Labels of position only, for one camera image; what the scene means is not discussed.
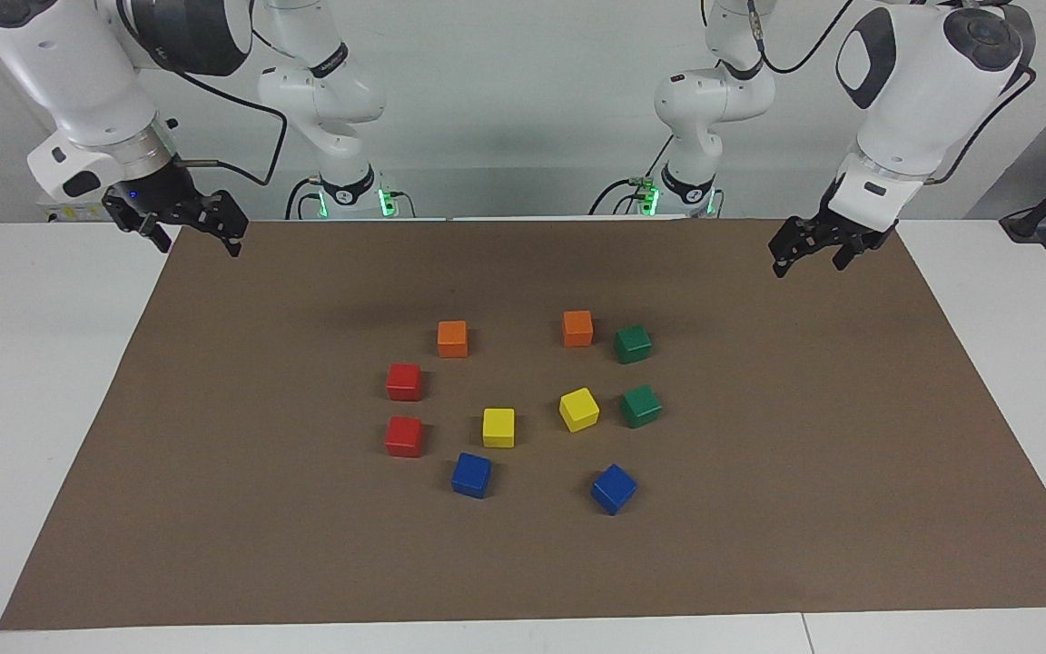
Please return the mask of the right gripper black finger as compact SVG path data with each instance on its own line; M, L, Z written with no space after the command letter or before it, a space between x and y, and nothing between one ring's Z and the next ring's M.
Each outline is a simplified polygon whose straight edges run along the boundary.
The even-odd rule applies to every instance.
M248 227L248 216L230 191L219 190L201 197L201 232L217 236L230 257L240 256L241 240Z
M158 223L156 215L134 215L129 223L133 231L151 242L159 253L166 255L170 251L172 239Z

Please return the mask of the green cube block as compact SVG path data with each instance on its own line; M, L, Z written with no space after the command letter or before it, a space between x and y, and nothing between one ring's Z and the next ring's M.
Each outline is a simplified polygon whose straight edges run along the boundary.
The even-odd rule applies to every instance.
M646 360L652 347L651 336L643 324L629 324L615 332L613 348L618 363L627 365Z
M640 428L660 418L663 402L650 384L643 384L622 394L621 412L628 428Z

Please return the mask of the red cube block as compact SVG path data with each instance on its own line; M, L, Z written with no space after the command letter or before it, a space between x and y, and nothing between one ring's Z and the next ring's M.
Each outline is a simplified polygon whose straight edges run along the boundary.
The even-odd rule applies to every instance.
M424 376L416 363L395 362L389 367L385 382L391 401L422 401Z
M425 442L425 430L419 418L393 415L387 426L385 446L391 457L420 457Z

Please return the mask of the white box with yellow label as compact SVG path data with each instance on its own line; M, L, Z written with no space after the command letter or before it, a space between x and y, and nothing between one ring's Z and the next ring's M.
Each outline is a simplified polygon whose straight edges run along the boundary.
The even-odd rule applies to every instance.
M53 223L111 223L112 216L109 215L103 203L47 203L43 204L42 211L46 221Z

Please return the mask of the brown table mat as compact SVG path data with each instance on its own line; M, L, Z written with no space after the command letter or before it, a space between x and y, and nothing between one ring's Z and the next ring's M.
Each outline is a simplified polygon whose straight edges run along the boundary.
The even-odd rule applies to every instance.
M0 629L1046 606L1046 489L897 239L766 221L179 236ZM563 313L593 315L566 348ZM469 356L441 359L439 322ZM615 332L643 324L646 360ZM395 362L420 401L391 401ZM656 421L621 397L650 384ZM597 425L569 433L561 396ZM511 450L482 447L511 407ZM390 418L424 425L391 457ZM485 500L451 489L487 457ZM639 489L590 497L611 464Z

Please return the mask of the yellow cube block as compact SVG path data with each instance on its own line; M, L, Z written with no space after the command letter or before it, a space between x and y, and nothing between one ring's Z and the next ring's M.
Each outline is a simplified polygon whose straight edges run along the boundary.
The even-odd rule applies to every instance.
M599 419L597 399L589 388L579 388L561 396L558 410L569 433L577 433L597 425Z
M511 450L516 444L516 413L511 407L486 407L481 423L482 447Z

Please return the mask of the blue cube block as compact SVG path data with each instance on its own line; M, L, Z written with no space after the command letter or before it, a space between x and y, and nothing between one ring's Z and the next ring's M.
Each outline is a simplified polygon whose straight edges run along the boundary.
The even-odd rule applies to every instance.
M638 489L638 481L621 465L611 464L593 480L590 497L607 516L616 516Z
M474 500L485 500L491 480L491 460L473 452L461 452L454 463L449 484L453 492Z

